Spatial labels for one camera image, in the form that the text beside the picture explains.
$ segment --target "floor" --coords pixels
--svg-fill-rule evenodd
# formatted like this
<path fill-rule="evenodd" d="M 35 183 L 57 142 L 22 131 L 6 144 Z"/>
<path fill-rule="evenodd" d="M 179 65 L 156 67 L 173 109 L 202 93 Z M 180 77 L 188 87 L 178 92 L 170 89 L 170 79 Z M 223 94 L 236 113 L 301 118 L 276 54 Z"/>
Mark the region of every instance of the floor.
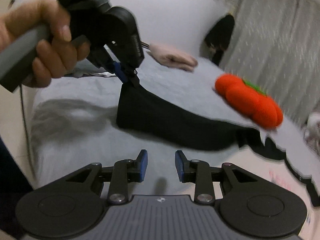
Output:
<path fill-rule="evenodd" d="M 0 14 L 8 10 L 9 3 L 10 0 L 0 0 Z M 34 94 L 34 89 L 23 89 L 27 116 L 30 115 Z M 12 94 L 0 86 L 0 98 L 0 135 L 22 172 L 30 183 L 34 184 L 35 180 L 28 162 L 26 136 L 21 114 L 20 91 L 17 89 Z M 13 238 L 0 231 L 0 239 L 12 240 Z"/>

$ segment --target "cable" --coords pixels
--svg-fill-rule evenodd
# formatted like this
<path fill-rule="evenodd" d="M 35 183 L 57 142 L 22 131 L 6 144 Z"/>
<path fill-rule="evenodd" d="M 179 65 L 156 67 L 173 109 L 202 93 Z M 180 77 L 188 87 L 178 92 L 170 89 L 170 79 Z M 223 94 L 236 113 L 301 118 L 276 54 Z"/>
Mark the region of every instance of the cable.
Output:
<path fill-rule="evenodd" d="M 24 111 L 24 102 L 23 102 L 23 91 L 22 91 L 22 85 L 20 85 L 20 101 L 21 101 L 21 109 L 22 109 L 22 119 L 24 124 L 24 130 L 26 133 L 26 143 L 27 143 L 27 152 L 28 152 L 28 162 L 31 169 L 32 176 L 35 178 L 35 170 L 33 168 L 32 160 L 31 160 L 31 151 L 30 151 L 30 141 L 29 141 L 29 133 L 27 129 L 27 122 L 26 122 L 26 113 Z"/>

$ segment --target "orange cushion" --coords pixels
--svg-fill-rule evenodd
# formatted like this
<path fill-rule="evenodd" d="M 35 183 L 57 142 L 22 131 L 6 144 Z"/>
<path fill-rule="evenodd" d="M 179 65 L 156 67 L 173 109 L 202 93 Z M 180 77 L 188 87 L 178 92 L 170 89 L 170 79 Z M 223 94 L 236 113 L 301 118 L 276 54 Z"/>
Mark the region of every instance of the orange cushion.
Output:
<path fill-rule="evenodd" d="M 234 109 L 263 128 L 275 128 L 283 121 L 282 111 L 271 97 L 235 75 L 220 76 L 215 89 Z"/>

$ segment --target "orange pillow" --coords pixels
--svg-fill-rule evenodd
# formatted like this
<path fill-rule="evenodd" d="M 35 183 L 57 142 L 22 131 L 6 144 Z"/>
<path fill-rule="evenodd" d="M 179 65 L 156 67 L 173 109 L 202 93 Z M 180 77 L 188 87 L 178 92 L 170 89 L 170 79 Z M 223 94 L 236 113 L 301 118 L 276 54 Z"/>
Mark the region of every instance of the orange pillow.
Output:
<path fill-rule="evenodd" d="M 283 121 L 282 111 L 271 97 L 235 75 L 220 76 L 215 89 L 234 109 L 263 128 L 275 128 Z"/>

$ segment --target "silver bolt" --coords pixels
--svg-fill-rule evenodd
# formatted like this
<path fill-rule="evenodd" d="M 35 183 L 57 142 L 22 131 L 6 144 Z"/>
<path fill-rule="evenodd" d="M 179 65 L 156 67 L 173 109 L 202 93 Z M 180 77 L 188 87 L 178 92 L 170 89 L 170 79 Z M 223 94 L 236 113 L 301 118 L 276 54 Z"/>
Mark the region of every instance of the silver bolt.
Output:
<path fill-rule="evenodd" d="M 122 194 L 112 194 L 110 197 L 109 197 L 109 200 L 112 201 L 112 202 L 115 202 L 115 203 L 121 203 L 122 201 L 125 200 L 125 196 L 122 195 Z"/>
<path fill-rule="evenodd" d="M 210 201 L 213 200 L 213 197 L 209 194 L 200 194 L 197 199 L 200 201 L 200 202 L 203 202 L 203 203 L 208 203 Z"/>

